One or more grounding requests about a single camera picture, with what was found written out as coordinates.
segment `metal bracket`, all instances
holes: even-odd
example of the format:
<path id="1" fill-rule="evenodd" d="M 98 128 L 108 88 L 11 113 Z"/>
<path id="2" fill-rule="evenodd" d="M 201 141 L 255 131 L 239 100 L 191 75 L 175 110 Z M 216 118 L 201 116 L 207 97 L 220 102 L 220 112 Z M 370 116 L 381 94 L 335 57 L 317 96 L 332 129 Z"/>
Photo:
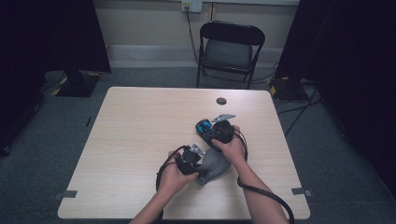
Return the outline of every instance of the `metal bracket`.
<path id="1" fill-rule="evenodd" d="M 232 119 L 235 117 L 236 117 L 236 115 L 221 114 L 218 117 L 216 117 L 215 119 L 212 119 L 212 122 L 220 122 L 220 121 L 224 121 L 226 119 Z"/>
<path id="2" fill-rule="evenodd" d="M 195 144 L 192 144 L 192 147 L 190 147 L 190 152 L 193 152 L 193 153 L 196 153 L 199 155 L 205 155 L 205 152 L 202 151 L 200 148 L 198 148 L 198 146 Z"/>
<path id="3" fill-rule="evenodd" d="M 291 192 L 293 193 L 293 195 L 303 194 L 305 195 L 305 197 L 310 197 L 314 195 L 310 189 L 303 189 L 303 188 L 292 189 Z"/>
<path id="4" fill-rule="evenodd" d="M 52 197 L 54 200 L 61 200 L 62 198 L 76 198 L 76 190 L 65 190 L 62 193 L 55 193 Z"/>

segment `light wood table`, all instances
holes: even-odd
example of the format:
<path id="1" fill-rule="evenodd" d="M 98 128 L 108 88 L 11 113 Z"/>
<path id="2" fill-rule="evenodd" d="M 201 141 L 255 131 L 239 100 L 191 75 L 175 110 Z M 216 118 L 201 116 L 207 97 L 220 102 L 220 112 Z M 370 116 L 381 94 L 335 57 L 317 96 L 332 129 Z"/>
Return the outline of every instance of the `light wood table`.
<path id="1" fill-rule="evenodd" d="M 218 105 L 223 97 L 226 105 Z M 168 151 L 207 144 L 195 132 L 201 119 L 235 114 L 247 139 L 248 163 L 298 219 L 310 211 L 267 91 L 113 87 L 109 89 L 63 198 L 61 218 L 133 218 L 155 193 Z M 191 183 L 164 209 L 164 219 L 250 219 L 231 167 L 203 187 Z"/>

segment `baseboard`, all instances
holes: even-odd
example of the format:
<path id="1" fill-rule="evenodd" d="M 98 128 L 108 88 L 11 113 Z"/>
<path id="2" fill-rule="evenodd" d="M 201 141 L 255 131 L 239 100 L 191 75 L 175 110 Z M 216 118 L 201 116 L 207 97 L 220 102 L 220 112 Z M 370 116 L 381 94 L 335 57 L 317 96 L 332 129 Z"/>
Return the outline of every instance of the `baseboard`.
<path id="1" fill-rule="evenodd" d="M 191 47 L 109 45 L 107 55 L 112 68 L 117 67 L 194 67 Z M 283 49 L 262 49 L 257 67 L 273 67 Z"/>

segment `wall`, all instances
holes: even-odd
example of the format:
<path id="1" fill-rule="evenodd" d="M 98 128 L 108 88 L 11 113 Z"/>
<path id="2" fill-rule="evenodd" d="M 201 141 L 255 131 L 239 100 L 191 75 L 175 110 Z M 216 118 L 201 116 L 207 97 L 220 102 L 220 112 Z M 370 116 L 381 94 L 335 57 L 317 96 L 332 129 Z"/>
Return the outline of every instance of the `wall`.
<path id="1" fill-rule="evenodd" d="M 180 2 L 94 1 L 107 45 L 189 46 L 186 14 Z M 210 21 L 211 3 L 202 13 L 191 13 L 191 29 L 198 39 L 199 28 Z M 265 48 L 282 49 L 297 6 L 242 5 L 216 3 L 214 19 L 249 23 L 267 36 Z"/>
<path id="2" fill-rule="evenodd" d="M 273 0 L 283 3 L 289 1 Z M 203 3 L 202 13 L 191 13 L 195 46 L 199 29 L 212 20 L 252 24 L 266 35 L 257 66 L 279 61 L 297 10 L 286 5 Z M 111 67 L 195 66 L 187 14 L 180 1 L 94 0 Z"/>

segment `black controller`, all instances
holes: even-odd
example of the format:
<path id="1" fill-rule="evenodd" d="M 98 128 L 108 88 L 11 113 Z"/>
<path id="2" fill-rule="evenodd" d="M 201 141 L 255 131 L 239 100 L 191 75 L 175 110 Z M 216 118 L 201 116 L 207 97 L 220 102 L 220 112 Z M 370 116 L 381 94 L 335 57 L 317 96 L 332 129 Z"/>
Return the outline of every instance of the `black controller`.
<path id="1" fill-rule="evenodd" d="M 196 168 L 201 165 L 197 163 L 201 157 L 191 152 L 190 147 L 183 150 L 183 154 L 180 157 L 175 157 L 177 168 L 183 175 L 192 175 L 197 172 Z"/>
<path id="2" fill-rule="evenodd" d="M 210 147 L 219 152 L 221 149 L 213 145 L 212 139 L 217 139 L 222 143 L 229 143 L 233 140 L 234 128 L 228 120 L 217 122 L 212 126 L 208 119 L 203 119 L 195 125 L 195 129 Z"/>

